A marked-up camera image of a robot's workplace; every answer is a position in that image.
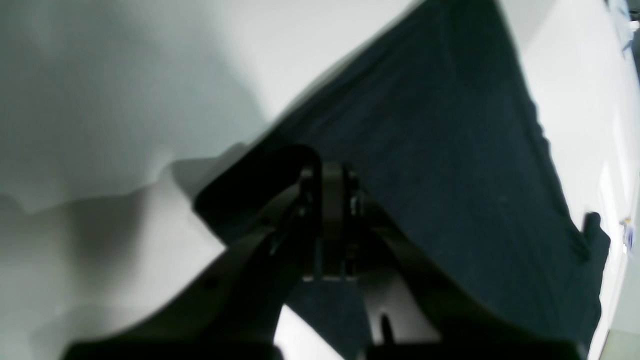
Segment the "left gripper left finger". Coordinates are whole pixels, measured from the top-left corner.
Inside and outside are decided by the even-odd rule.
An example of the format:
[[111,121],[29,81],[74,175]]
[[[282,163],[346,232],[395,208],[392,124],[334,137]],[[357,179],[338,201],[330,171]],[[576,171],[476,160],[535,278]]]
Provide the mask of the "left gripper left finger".
[[65,360],[281,360],[281,309],[313,255],[318,171],[261,210],[241,239],[160,310],[116,335],[69,346]]

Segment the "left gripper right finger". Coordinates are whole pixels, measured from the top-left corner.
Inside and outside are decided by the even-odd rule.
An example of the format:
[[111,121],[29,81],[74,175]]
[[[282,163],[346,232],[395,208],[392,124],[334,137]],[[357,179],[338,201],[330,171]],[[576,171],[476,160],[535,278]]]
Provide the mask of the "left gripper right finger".
[[578,343],[534,335],[462,289],[338,162],[320,167],[320,278],[354,281],[372,344],[361,360],[584,360]]

